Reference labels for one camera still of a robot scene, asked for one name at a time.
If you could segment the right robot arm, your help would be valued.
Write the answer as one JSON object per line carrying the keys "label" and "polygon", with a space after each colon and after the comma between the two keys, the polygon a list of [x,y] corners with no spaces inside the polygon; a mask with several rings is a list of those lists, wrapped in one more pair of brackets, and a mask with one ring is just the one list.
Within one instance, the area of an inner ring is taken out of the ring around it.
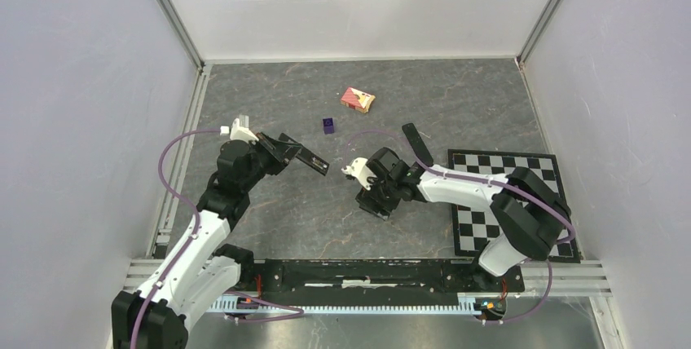
{"label": "right robot arm", "polygon": [[494,289],[510,268],[527,259],[548,259],[555,245],[574,237],[566,201],[525,167],[509,174],[473,174],[436,165],[429,154],[409,165],[392,149],[381,148],[341,171],[360,184],[359,207],[381,219],[402,201],[461,205],[494,217],[500,234],[479,250],[470,269],[481,290]]}

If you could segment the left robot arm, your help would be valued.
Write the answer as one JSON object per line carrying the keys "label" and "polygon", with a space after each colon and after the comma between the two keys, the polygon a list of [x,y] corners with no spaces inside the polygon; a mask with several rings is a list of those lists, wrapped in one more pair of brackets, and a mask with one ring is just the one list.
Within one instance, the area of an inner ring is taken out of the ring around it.
{"label": "left robot arm", "polygon": [[209,133],[226,142],[197,204],[160,177],[165,189],[191,208],[191,221],[159,267],[135,291],[122,290],[112,301],[115,348],[184,348],[218,298],[232,287],[249,288],[256,279],[253,252],[224,241],[260,180],[279,174],[295,158],[311,162],[310,151],[287,135],[273,139],[245,126],[220,126]]}

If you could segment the black remote control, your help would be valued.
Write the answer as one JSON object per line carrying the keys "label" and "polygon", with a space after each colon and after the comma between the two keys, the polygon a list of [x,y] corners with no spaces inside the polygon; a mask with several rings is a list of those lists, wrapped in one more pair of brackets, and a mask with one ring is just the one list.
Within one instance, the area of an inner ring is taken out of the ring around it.
{"label": "black remote control", "polygon": [[432,166],[434,164],[434,159],[416,126],[412,122],[404,124],[402,126],[402,132],[414,152],[416,159],[425,166]]}
{"label": "black remote control", "polygon": [[312,170],[315,170],[322,176],[326,176],[328,173],[330,164],[323,158],[314,154],[308,148],[301,147],[296,155],[296,159],[309,166]]}

